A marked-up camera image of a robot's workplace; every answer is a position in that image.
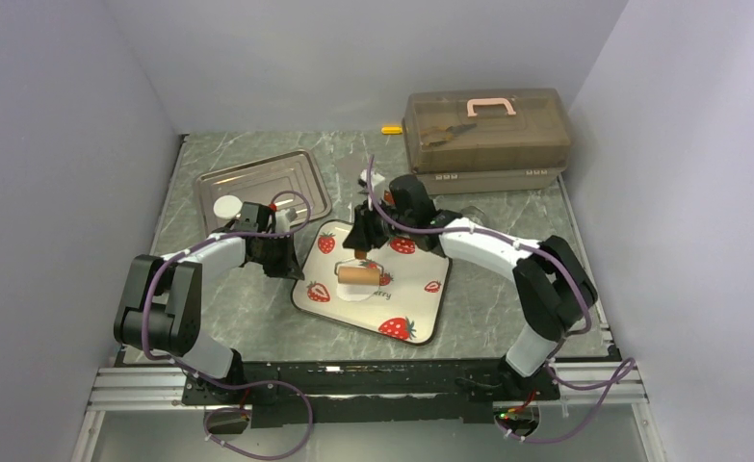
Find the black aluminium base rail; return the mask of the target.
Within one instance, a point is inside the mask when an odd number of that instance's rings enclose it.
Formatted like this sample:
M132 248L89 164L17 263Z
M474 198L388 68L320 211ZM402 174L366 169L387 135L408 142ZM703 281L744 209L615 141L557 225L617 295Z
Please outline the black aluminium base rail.
M316 423L461 420L484 424L508 407L644 404L638 371L610 387L614 362L559 362L558 379L542 372L525 385L504 379L492 360L250 362L249 391L217 391L176 367L121 367L98 372L91 411L206 411L243 406L255 428L301 424L308 400Z

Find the steel baking tray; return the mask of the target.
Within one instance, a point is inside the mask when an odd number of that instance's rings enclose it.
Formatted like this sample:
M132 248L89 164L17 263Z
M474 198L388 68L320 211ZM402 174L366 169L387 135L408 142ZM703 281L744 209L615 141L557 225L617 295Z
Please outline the steel baking tray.
M325 187L315 156L297 150L234 167L204 173L194 180L195 203L205 234L226 224L215 215L214 203L224 195L242 201L269 203L277 193L277 208L294 208L298 212L295 224L305 222L306 211L311 218L328 216L331 199Z

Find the yellow small object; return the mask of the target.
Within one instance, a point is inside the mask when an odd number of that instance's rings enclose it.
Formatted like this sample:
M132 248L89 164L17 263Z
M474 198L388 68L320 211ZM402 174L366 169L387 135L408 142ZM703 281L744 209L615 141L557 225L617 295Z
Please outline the yellow small object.
M402 126L397 125L383 126L380 129L380 133L385 136L401 135L403 133L403 128Z

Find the strawberry pattern white tray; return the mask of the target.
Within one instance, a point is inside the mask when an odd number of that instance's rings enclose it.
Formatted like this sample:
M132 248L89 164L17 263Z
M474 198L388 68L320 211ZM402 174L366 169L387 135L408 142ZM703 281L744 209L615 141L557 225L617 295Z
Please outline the strawberry pattern white tray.
M427 343L435 332L452 262L419 249L409 238L395 237L368 252L385 269L378 291L367 300L346 302L336 294L333 271L337 262L353 254L343 248L350 230L351 224L341 220L319 228L302 266L304 279L292 290L295 307L408 344Z

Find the white dough ball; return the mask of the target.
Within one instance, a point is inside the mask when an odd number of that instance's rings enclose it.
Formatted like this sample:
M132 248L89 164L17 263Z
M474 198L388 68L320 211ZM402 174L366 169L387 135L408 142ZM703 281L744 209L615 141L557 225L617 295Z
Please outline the white dough ball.
M370 298L379 289L379 285L337 283L336 294L346 302L361 302Z

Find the flat round dough wrapper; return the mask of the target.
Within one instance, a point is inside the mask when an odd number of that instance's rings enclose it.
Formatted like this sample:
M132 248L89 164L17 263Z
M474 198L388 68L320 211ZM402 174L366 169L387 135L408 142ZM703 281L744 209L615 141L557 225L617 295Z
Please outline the flat round dough wrapper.
M217 198L213 204L213 213L216 218L232 220L241 214L243 201L238 197L227 194Z

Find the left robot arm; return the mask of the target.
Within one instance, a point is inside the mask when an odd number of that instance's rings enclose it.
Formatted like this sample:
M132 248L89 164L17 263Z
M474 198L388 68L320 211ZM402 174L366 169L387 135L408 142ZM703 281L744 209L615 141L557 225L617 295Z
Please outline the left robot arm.
M139 255L131 263L114 322L117 342L150 360L170 360L207 380L219 403L237 401L246 387L240 352L201 328L206 282L246 264L269 278L301 280L294 231L298 213L275 204L225 195L213 205L224 225L202 243L164 256Z

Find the brown translucent tool box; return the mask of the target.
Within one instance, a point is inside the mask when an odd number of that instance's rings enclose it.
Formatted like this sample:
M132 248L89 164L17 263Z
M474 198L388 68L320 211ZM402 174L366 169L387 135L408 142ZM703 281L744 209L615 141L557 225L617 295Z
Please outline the brown translucent tool box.
M546 188L573 144L559 93L548 88L413 93L403 139L408 168L430 194Z

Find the wooden rolling pin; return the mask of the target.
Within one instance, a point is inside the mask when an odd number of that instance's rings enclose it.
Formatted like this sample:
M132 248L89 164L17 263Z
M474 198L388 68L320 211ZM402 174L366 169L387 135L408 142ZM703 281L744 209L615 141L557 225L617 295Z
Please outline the wooden rolling pin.
M355 250L350 258L337 262L333 272L339 284L379 287L385 269L370 259L367 252Z

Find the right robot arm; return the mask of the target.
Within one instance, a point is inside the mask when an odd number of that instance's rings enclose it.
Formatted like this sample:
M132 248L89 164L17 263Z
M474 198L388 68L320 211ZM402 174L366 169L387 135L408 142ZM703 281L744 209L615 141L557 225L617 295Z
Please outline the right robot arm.
M565 340L589 330L598 293L565 239L517 238L441 209L412 174L387 182L363 170L357 183L366 198L353 210L344 248L365 255L408 238L419 250L471 263L514 284L525 325L498 376L508 398L524 398L535 387L535 375Z

